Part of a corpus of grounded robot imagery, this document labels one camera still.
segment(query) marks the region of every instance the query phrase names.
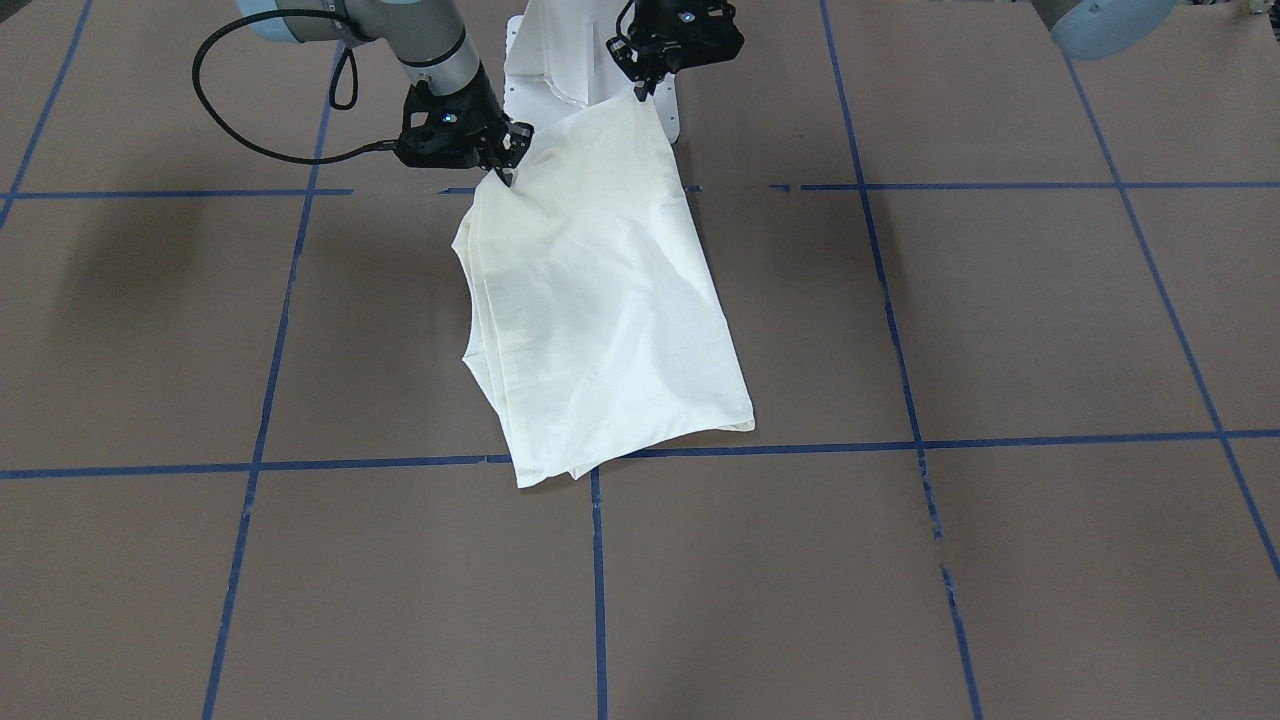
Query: white towel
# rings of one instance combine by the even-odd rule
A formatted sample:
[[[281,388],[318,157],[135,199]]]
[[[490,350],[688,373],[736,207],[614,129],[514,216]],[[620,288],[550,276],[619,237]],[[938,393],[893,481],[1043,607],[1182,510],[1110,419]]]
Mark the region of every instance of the white towel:
[[[653,101],[631,91],[539,128],[513,188],[476,188],[453,250],[463,361],[530,487],[707,429],[755,428]]]

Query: light blue joint cap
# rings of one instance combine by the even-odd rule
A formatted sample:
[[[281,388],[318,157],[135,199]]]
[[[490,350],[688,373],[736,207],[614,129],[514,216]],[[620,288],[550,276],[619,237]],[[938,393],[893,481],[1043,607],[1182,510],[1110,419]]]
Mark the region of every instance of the light blue joint cap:
[[[236,0],[236,5],[239,6],[241,15],[244,17],[280,9],[275,4],[275,0]],[[253,28],[253,32],[256,32],[259,37],[270,40],[271,42],[298,42],[298,38],[293,37],[293,33],[289,31],[289,26],[284,22],[284,18],[262,20],[260,23],[253,23],[250,27]]]
[[[1097,60],[1147,37],[1172,12],[1174,1],[1084,0],[1050,35],[1069,58]]]

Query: white cloth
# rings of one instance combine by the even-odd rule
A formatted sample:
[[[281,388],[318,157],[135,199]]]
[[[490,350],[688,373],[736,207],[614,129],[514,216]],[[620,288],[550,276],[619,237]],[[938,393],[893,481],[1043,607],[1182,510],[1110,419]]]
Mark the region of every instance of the white cloth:
[[[627,91],[539,128],[513,188],[476,188],[453,250],[463,361],[520,487],[707,429],[751,400],[653,101]]]

